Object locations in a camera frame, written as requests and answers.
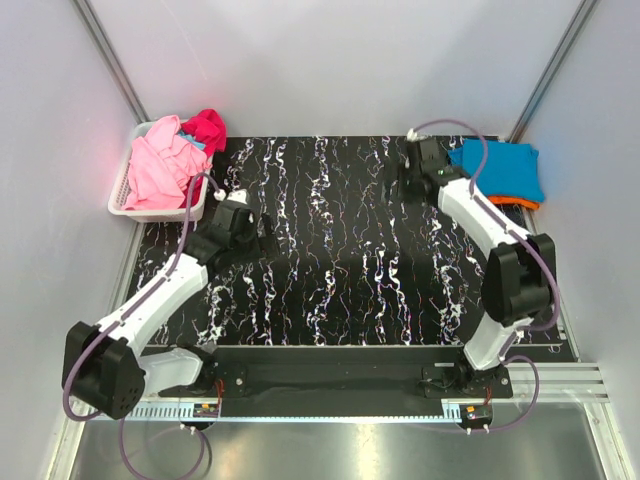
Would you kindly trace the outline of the blue t shirt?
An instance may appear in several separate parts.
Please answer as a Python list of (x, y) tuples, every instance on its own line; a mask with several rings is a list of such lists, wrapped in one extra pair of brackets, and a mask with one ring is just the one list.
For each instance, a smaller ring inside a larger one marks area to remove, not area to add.
[(490, 195), (545, 201), (538, 175), (539, 151), (529, 144), (488, 141), (488, 159), (477, 179), (477, 187)]

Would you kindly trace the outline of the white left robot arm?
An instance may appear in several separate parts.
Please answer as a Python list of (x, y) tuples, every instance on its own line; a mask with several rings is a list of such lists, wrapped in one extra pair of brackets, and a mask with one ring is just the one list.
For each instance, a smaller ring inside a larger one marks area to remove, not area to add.
[(226, 196), (211, 220), (183, 233), (165, 266), (133, 297), (97, 323), (76, 323), (67, 333), (62, 388), (66, 415), (76, 398), (114, 420), (126, 417), (147, 395), (185, 387), (196, 396), (215, 386), (208, 353), (174, 347), (147, 355), (155, 333), (192, 296), (228, 270), (277, 255), (267, 217), (258, 217), (245, 189)]

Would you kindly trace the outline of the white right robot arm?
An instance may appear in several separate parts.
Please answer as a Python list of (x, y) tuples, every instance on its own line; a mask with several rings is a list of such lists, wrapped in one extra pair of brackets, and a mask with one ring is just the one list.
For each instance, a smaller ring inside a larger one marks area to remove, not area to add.
[(434, 138), (409, 133), (399, 166), (399, 192), (420, 199), (461, 226), (486, 259), (483, 317), (459, 359), (443, 376), (447, 389), (476, 396), (498, 377), (506, 353), (527, 331), (555, 326), (559, 313), (556, 249), (497, 209)]

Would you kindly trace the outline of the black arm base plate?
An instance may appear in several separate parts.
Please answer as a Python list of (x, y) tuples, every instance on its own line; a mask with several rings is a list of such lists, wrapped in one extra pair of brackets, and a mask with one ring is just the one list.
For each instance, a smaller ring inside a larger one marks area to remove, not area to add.
[(508, 371), (474, 373), (459, 347), (218, 347), (193, 386), (164, 397), (212, 398), (226, 418), (439, 416), (444, 400), (509, 399)]

